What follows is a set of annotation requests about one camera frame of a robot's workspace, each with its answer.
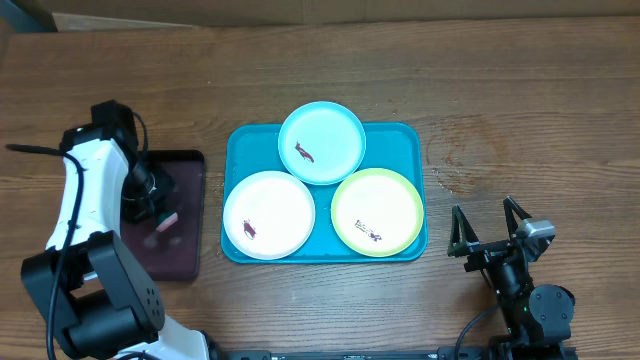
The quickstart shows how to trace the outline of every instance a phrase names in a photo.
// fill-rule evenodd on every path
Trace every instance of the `water stain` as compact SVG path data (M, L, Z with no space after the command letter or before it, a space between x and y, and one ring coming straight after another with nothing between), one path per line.
M429 123L437 127L426 148L426 163L438 185L451 194L469 195L502 171L509 157L500 130L481 115L450 116Z

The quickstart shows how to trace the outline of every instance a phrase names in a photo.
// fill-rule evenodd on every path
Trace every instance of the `wooden table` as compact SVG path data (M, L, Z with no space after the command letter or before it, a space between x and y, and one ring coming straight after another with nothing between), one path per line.
M482 240L506 237L501 200L557 237L531 271L577 298L581 359L640 351L640 18L13 35L0 142L56 146L115 98L153 149L207 159L201 269L162 283L168 313L227 349L413 350L452 345L494 302L446 256L451 206ZM220 250L229 134L326 99L420 134L429 247L406 264L240 266ZM59 159L0 151L0 356L42 359L44 321L20 281L57 219ZM504 333L500 316L466 343Z

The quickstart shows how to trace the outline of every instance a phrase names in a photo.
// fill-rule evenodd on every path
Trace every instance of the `plate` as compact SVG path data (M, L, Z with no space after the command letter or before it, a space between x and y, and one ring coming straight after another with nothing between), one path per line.
M312 185L330 185L358 169L366 140L358 117L346 107L317 101L297 108L282 124L278 152L287 170Z
M385 257L406 249L424 221L416 188L387 169L366 169L349 176L331 201L331 221L340 239L354 251Z
M222 221L238 250L255 259L274 260L305 243L315 216L311 193L300 180L280 171L262 171L233 188Z

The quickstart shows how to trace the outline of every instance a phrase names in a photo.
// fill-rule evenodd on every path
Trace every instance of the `blue tray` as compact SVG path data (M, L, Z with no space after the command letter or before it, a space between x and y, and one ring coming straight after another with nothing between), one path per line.
M367 135L367 151L359 170L385 168L406 177L416 187L424 204L422 157L418 134L403 123L363 123ZM231 190L244 178L265 170L286 172L278 155L280 124L246 125L229 137L227 165L224 174L224 202ZM404 251L389 257L374 258L351 250L338 237L331 224L331 199L338 184L308 185L316 204L316 222L307 242L293 254L277 260L257 260L240 252L224 230L220 234L222 251L235 262L243 264L331 264L392 262L415 260L427 248L427 219L416 241Z

